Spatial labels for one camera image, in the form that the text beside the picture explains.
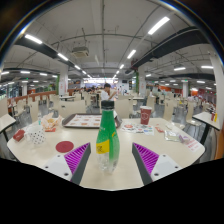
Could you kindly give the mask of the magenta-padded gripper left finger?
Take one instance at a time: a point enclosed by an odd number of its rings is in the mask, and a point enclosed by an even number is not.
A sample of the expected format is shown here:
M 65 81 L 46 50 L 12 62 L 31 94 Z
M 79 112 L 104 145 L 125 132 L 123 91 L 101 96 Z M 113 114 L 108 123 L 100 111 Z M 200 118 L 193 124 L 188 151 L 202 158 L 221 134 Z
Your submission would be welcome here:
M 86 143 L 64 155 L 57 154 L 42 169 L 79 185 L 90 154 L 91 144 Z

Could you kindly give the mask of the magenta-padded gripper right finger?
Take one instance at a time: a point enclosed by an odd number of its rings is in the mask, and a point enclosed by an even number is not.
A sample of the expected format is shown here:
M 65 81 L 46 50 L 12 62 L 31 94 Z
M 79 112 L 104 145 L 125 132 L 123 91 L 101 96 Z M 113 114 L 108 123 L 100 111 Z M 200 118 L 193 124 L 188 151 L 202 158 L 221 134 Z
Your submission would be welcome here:
M 152 150 L 137 143 L 132 144 L 132 154 L 137 163 L 144 185 L 182 169 L 182 167 L 167 154 L 158 155 Z

